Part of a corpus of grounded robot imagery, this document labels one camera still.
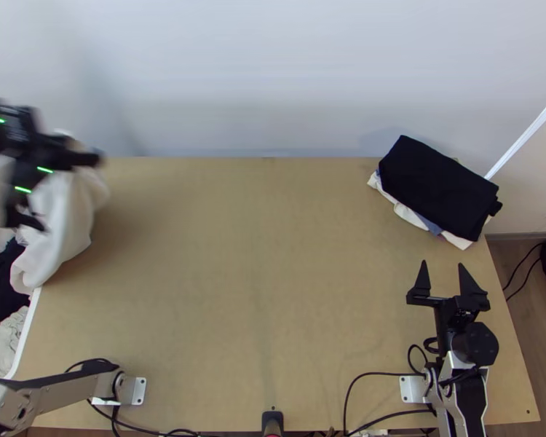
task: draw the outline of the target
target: tabletop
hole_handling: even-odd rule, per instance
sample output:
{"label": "tabletop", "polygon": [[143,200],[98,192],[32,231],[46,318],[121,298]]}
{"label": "tabletop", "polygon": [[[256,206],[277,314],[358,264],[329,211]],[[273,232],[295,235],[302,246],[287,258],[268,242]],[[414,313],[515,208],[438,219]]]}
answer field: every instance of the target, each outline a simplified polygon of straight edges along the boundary
{"label": "tabletop", "polygon": [[[539,420],[485,239],[461,251],[398,218],[366,185],[377,164],[110,159],[92,245],[43,287],[16,379],[104,357],[148,379],[144,405],[120,414],[140,426],[255,431],[275,406],[287,430],[340,429],[356,375],[409,371],[409,345],[435,335],[433,311],[405,303],[425,259],[433,295],[459,293],[459,262],[489,292],[480,320],[500,350],[486,423]],[[348,428],[404,409],[396,377],[365,378]],[[109,427],[84,402],[35,425]]]}

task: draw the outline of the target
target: wall baseboard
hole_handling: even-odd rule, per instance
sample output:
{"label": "wall baseboard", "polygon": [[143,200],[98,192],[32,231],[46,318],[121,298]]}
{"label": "wall baseboard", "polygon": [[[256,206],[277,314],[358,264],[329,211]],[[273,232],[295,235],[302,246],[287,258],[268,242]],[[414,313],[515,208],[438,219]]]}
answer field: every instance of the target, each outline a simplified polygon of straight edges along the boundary
{"label": "wall baseboard", "polygon": [[512,234],[486,234],[488,241],[502,240],[546,240],[546,232],[517,232]]}

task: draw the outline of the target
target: electrical cable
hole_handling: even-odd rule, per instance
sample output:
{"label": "electrical cable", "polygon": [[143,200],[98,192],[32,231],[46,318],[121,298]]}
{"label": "electrical cable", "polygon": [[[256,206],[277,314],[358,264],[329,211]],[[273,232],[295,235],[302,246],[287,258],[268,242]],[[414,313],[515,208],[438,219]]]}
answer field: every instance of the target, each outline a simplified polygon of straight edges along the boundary
{"label": "electrical cable", "polygon": [[506,299],[505,301],[508,302],[511,298],[513,298],[516,294],[518,294],[520,291],[522,291],[522,289],[524,288],[524,286],[526,285],[526,283],[528,282],[528,278],[530,278],[530,274],[532,273],[532,270],[534,268],[534,266],[536,264],[538,264],[538,261],[540,261],[540,258],[538,257],[538,259],[536,261],[534,261],[534,263],[530,266],[530,268],[528,269],[528,274],[526,275],[526,279],[523,280],[523,283],[522,285],[520,286],[520,288],[518,288],[518,290],[514,291],[512,294],[510,294]]}
{"label": "electrical cable", "polygon": [[346,433],[346,431],[344,431],[344,435],[345,437],[352,436],[353,434],[356,434],[360,432],[361,430],[365,430],[366,428],[369,428],[372,425],[375,425],[376,423],[382,422],[383,420],[386,420],[386,419],[391,419],[393,417],[405,416],[407,414],[430,413],[430,412],[431,410],[429,409],[422,409],[422,410],[407,410],[404,412],[396,412],[396,413],[387,414],[386,416],[379,417],[378,419],[375,419],[372,422],[368,422],[362,426],[359,426],[358,428],[353,430],[351,433]]}
{"label": "electrical cable", "polygon": [[431,352],[432,354],[438,355],[439,354],[439,348],[431,346],[433,343],[438,344],[439,339],[437,337],[429,337],[428,339],[425,339],[423,341],[423,347],[427,352]]}
{"label": "electrical cable", "polygon": [[413,349],[418,349],[419,352],[423,355],[423,358],[424,358],[424,366],[425,367],[427,365],[427,363],[429,362],[429,360],[427,359],[427,354],[424,353],[423,349],[419,346],[419,345],[411,345],[409,348],[408,348],[408,351],[406,353],[406,360],[408,361],[408,366],[413,369],[413,372],[417,375],[423,375],[422,372],[420,372],[419,370],[417,370],[417,368],[415,366],[413,366],[413,363],[411,361],[411,352],[413,352]]}
{"label": "electrical cable", "polygon": [[[83,360],[83,361],[80,361],[78,363],[73,364],[71,367],[66,369],[64,373],[68,373],[72,369],[74,369],[75,367],[81,366],[82,364],[88,363],[90,361],[100,361],[100,362],[103,362],[103,363],[111,363],[110,360],[107,360],[105,358],[92,358],[90,360]],[[113,390],[114,395],[116,395],[116,393],[115,393],[115,383],[112,385],[111,389]],[[125,423],[125,422],[123,422],[123,421],[121,421],[121,420],[119,420],[117,418],[117,416],[119,415],[120,405],[113,406],[113,411],[112,411],[111,416],[110,416],[109,414],[101,411],[95,405],[92,405],[91,402],[89,402],[88,399],[86,400],[86,402],[98,414],[105,417],[107,420],[109,420],[111,422],[111,431],[113,432],[114,437],[121,437],[120,434],[119,434],[119,431],[116,428],[117,425],[120,425],[120,426],[122,426],[124,428],[128,428],[130,430],[138,431],[140,433],[149,434],[149,435],[155,436],[155,437],[158,437],[158,436],[163,436],[163,437],[190,437],[190,436],[192,436],[192,437],[217,437],[217,436],[211,436],[209,434],[202,434],[202,436],[201,436],[196,431],[188,430],[188,429],[185,429],[185,428],[176,428],[176,429],[173,429],[173,430],[169,431],[168,433],[161,433],[159,431],[140,428],[138,426],[134,426],[134,425],[130,425],[128,423]]]}
{"label": "electrical cable", "polygon": [[348,387],[348,391],[346,391],[346,398],[344,399],[344,412],[342,414],[342,427],[344,429],[344,435],[348,436],[349,434],[346,434],[346,415],[348,411],[348,400],[350,397],[350,393],[352,392],[352,387],[354,387],[354,384],[356,381],[358,381],[360,378],[363,377],[373,377],[373,376],[385,376],[385,377],[413,377],[415,376],[415,373],[392,373],[389,371],[367,371],[366,373],[359,374],[357,377],[355,377],[352,382],[350,382],[350,385]]}
{"label": "electrical cable", "polygon": [[542,241],[541,243],[537,243],[535,245],[532,246],[532,248],[528,251],[528,253],[526,254],[526,256],[524,256],[520,262],[518,262],[518,265],[515,266],[515,269],[512,271],[512,274],[510,276],[510,279],[507,280],[507,284],[502,288],[503,291],[506,290],[507,287],[510,286],[510,284],[512,283],[514,277],[515,277],[515,273],[518,271],[518,269],[520,268],[520,266],[523,264],[523,262],[525,260],[527,260],[527,258],[530,256],[530,253],[532,253],[534,251],[535,248],[537,247],[540,247],[542,244],[546,243],[545,241]]}

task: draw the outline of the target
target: white garment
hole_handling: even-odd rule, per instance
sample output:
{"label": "white garment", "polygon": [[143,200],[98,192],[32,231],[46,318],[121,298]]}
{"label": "white garment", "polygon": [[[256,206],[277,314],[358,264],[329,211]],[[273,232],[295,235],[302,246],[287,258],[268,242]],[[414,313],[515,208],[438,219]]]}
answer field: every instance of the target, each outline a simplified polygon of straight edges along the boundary
{"label": "white garment", "polygon": [[93,168],[49,174],[29,195],[33,212],[40,216],[46,232],[21,227],[17,241],[28,245],[10,269],[10,283],[18,293],[31,294],[60,265],[91,244],[96,210],[109,199],[109,189]]}
{"label": "white garment", "polygon": [[[408,206],[400,203],[398,200],[396,200],[393,196],[385,192],[382,188],[382,181],[380,179],[380,176],[376,174],[376,172],[372,173],[372,176],[370,177],[370,180],[368,181],[368,185],[372,188],[378,190],[380,194],[382,194],[384,197],[386,197],[391,203],[395,205],[395,213],[397,216],[401,217],[403,220],[406,220],[408,223],[411,223],[415,225],[418,228],[423,229],[424,231],[429,231],[429,228],[426,224],[419,218],[419,216],[416,215],[416,213],[411,210]],[[445,238],[445,240],[449,241],[452,245],[455,247],[461,249],[464,251],[469,246],[473,244],[473,241],[465,240],[464,238],[457,237],[454,234],[451,234],[449,231],[442,231],[441,236]]]}
{"label": "white garment", "polygon": [[0,377],[12,367],[27,313],[28,307],[22,307],[0,323]]}

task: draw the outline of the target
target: stack of clothes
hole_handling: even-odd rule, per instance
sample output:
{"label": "stack of clothes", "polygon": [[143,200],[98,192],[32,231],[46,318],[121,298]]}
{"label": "stack of clothes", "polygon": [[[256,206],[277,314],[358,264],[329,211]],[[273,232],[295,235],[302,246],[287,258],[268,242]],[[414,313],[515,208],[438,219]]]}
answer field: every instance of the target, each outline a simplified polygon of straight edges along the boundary
{"label": "stack of clothes", "polygon": [[413,225],[465,250],[502,208],[498,186],[420,141],[402,135],[368,185]]}
{"label": "stack of clothes", "polygon": [[108,198],[101,174],[83,167],[54,172],[29,196],[47,231],[21,227],[0,253],[0,377],[12,367],[33,290],[89,247],[95,212]]}

